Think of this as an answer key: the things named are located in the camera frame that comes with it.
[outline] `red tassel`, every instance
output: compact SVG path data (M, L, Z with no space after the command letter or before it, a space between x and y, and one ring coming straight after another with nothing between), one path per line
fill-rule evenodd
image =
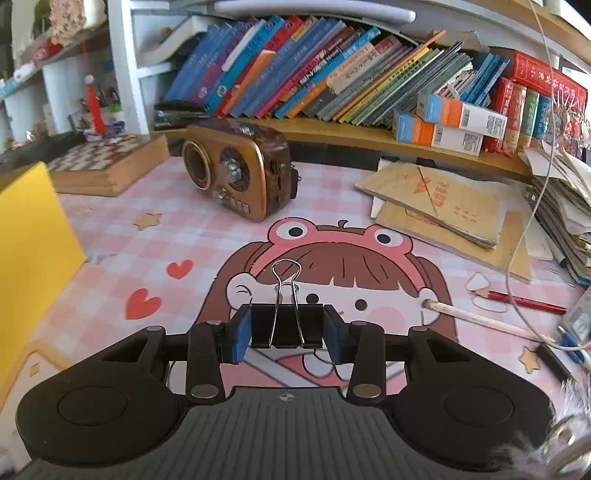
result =
M88 85L88 110L90 110L92 123L95 127L95 133L98 135L104 135L107 133L107 127L105 127L105 123L103 122L103 118L100 114L99 101L96 98L95 88L92 86L92 84Z

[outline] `brown radio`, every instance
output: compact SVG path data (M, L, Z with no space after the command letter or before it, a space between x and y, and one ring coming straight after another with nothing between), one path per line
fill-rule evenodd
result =
M297 170L278 131L208 118L189 125L184 137L184 162L197 188L240 215L260 222L296 197Z

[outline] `red heart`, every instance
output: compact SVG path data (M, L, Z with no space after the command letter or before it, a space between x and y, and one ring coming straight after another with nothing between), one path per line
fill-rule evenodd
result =
M140 288L129 296L127 304L125 305L126 319L143 319L149 317L160 308L160 305L162 305L160 297L152 297L151 299L146 300L147 296L147 288Z
M180 280L193 268L193 260L184 260L180 265L176 262L168 264L166 272L173 278Z

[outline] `white cable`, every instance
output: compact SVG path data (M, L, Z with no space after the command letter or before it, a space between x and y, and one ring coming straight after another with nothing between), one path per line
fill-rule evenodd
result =
M534 4L532 3L532 1L528 0L528 2L530 3L531 10L535 15L535 21L538 23L538 27L540 28L540 34L542 35L542 42L544 43L544 48L546 49L546 55L548 55L548 67L550 68L550 82L551 82L550 92L551 92L551 98L552 98L552 100L550 102L550 114L551 114L551 118L552 118L552 148L550 150L550 161L548 162L548 172L546 172L544 186L542 187L542 189L540 191L540 195L538 197L538 200L536 201L536 203L534 205L534 209L531 212L530 219L528 220L523 232L521 233L519 241L517 242L517 245L515 246L515 250L513 251L511 258L509 259L509 264L507 265L507 268L505 270L505 287L507 289L507 293L509 294L509 300L511 301L513 308L517 312L517 315L519 315L521 320L523 320L523 322L529 327L529 329L535 333L536 337L539 338L540 342L545 343L546 345L548 345L551 348L554 348L557 350L562 350L564 352L578 352L579 350L584 350L587 347L591 346L591 342L586 343L583 346L569 347L569 346L559 345L557 342L547 341L544 338L545 335L542 335L540 332L538 332L538 330L525 317L525 315L523 314L523 312L521 311L519 306L515 303L515 299L513 297L513 292L511 291L511 287L509 286L509 271L511 270L511 265L513 264L513 260L515 260L515 257L517 256L517 252L519 251L519 247L521 246L521 244L523 243L523 241L525 239L525 233L527 232L527 229L530 227L531 222L534 221L534 219L535 219L535 213L538 211L538 207L540 206L540 202L542 201L542 198L544 197L546 187L548 186L548 182L550 181L550 172L552 169L552 164L554 163L554 144L556 143L556 120L554 119L554 69L552 68L552 60L550 58L550 51L548 49L548 44L546 43L546 36L544 35L544 29L542 28L542 24L540 23L540 18L538 17L538 12L535 11L535 7L534 7Z

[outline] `gray ribbed surface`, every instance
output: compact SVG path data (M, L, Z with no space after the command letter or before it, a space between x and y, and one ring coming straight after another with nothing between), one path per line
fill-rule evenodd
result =
M294 398L286 402L282 395ZM38 460L19 480L478 479L408 447L377 408L348 404L335 388L238 388L194 407L157 450L101 469Z

